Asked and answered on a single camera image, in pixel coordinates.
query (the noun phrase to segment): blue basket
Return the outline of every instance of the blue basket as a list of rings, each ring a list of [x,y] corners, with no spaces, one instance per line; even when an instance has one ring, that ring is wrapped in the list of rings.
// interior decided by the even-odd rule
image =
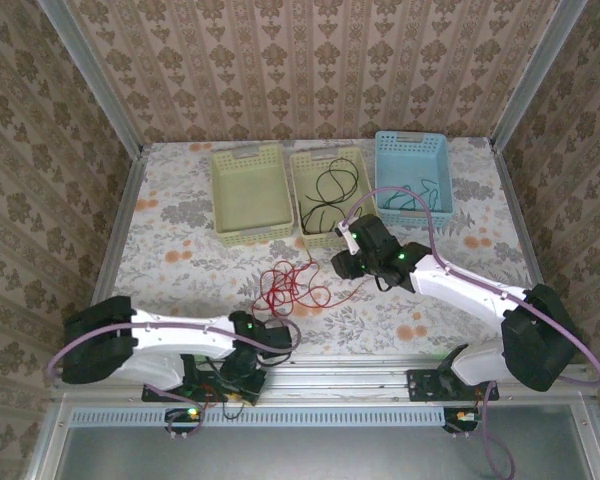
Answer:
[[[376,133],[376,188],[407,187],[429,203],[436,228],[453,216],[447,138],[437,133]],[[400,192],[376,195],[382,221],[387,225],[426,227],[422,206]]]

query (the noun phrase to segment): light green basket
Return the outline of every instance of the light green basket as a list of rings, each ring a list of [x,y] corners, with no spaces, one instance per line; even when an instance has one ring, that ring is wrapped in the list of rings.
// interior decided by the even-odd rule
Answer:
[[[293,208],[280,145],[214,153],[211,184],[216,233],[224,245],[293,234]]]
[[[291,162],[291,177],[293,182],[293,191],[296,197],[296,208],[298,212],[298,221],[300,223],[300,233],[307,248],[319,247],[341,247],[345,246],[346,242],[343,238],[338,237],[334,231],[328,233],[317,233],[307,235],[302,230],[302,215],[306,214],[312,207],[318,204],[307,199],[307,196],[319,198],[316,192],[316,181],[323,172],[327,171],[331,162],[338,158],[346,158],[353,162],[358,169],[358,189],[356,193],[346,202],[338,204],[338,207],[347,214],[349,209],[356,203],[364,194],[371,191],[371,184],[367,175],[367,168],[364,164],[364,157],[358,147],[343,147],[343,148],[328,148],[321,150],[313,150],[309,152],[294,153],[290,157]],[[340,160],[334,164],[338,169],[346,169],[352,173],[355,170],[350,163]],[[325,199],[336,198],[342,192],[338,185],[332,181],[321,180],[320,192]],[[378,215],[375,200],[369,197],[362,204],[361,215],[372,213]],[[308,228],[316,227],[319,223],[320,214],[315,214],[311,218]],[[337,210],[327,208],[323,218],[323,228],[331,227],[332,223],[336,224],[343,220],[342,214]]]

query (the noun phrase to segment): plastic basket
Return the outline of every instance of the plastic basket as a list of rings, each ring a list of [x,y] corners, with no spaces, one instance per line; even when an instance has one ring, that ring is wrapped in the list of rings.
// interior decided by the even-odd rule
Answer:
[[[319,202],[312,201],[307,198],[317,198],[316,181],[320,174],[324,173],[329,169],[329,165],[339,158],[346,158],[353,162],[355,168],[358,170],[358,189],[355,194],[352,195],[347,201],[338,204],[338,207],[342,209],[345,215],[349,212],[354,203],[356,203],[364,194],[371,191],[371,183],[369,182],[369,176],[367,175],[367,169],[364,163],[362,152],[358,147],[344,147],[344,148],[328,148],[321,150],[313,150],[308,152],[299,152],[291,155],[291,177],[293,183],[293,191],[296,197],[296,208],[298,211],[298,218],[300,222],[300,233],[304,240],[304,244],[307,248],[318,248],[318,247],[340,247],[346,245],[343,238],[338,237],[334,231],[326,233],[316,234],[305,234],[302,229],[302,215],[308,212],[312,207],[317,205]],[[333,165],[338,169],[345,169],[352,173],[355,173],[355,169],[349,162],[344,160],[337,160]],[[345,178],[341,178],[343,185],[348,185],[348,174],[343,174]],[[320,192],[325,199],[329,200],[338,197],[342,193],[340,188],[335,182],[321,181]],[[362,204],[362,210],[360,215],[372,213],[378,215],[376,205],[373,197],[369,197]],[[317,218],[320,215],[314,215],[316,220],[312,218],[310,224],[307,225],[310,228],[316,227]],[[323,227],[330,228],[334,223],[337,224],[343,220],[343,216],[340,212],[335,209],[325,209],[325,215],[322,219]]]
[[[437,133],[376,133],[376,188],[407,187],[429,203],[436,228],[453,216],[454,202],[449,174],[447,138]],[[385,224],[427,226],[422,206],[399,192],[376,195]]]
[[[293,208],[278,144],[214,153],[211,183],[216,233],[224,245],[293,234]]]

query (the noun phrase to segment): patterned wall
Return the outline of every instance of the patterned wall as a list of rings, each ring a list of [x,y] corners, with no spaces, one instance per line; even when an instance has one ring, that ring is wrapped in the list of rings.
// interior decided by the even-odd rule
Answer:
[[[558,0],[69,0],[147,143],[486,136]]]
[[[37,3],[0,0],[0,480],[31,454],[42,367],[90,300],[128,168]]]
[[[505,149],[545,280],[600,356],[600,0]]]

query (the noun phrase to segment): floral tablecloth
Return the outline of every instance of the floral tablecloth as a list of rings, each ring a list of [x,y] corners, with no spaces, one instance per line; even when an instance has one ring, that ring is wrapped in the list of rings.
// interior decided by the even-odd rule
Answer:
[[[249,310],[262,271],[277,261],[305,262],[295,237],[224,247],[213,230],[211,154],[250,142],[154,144],[115,283],[116,294],[165,315],[207,317]],[[285,158],[300,150],[355,145],[362,149],[374,184],[374,140],[283,142]],[[449,141],[456,212],[437,232],[437,245],[458,266],[501,282],[530,284],[493,154],[484,138]],[[419,228],[391,228],[404,243],[428,244]],[[336,299],[360,283],[340,280],[330,265],[337,249],[313,250],[322,265],[315,285]],[[367,282],[349,301],[331,309],[296,306],[290,316],[303,332],[305,355],[445,354],[466,341],[495,335],[453,305]]]

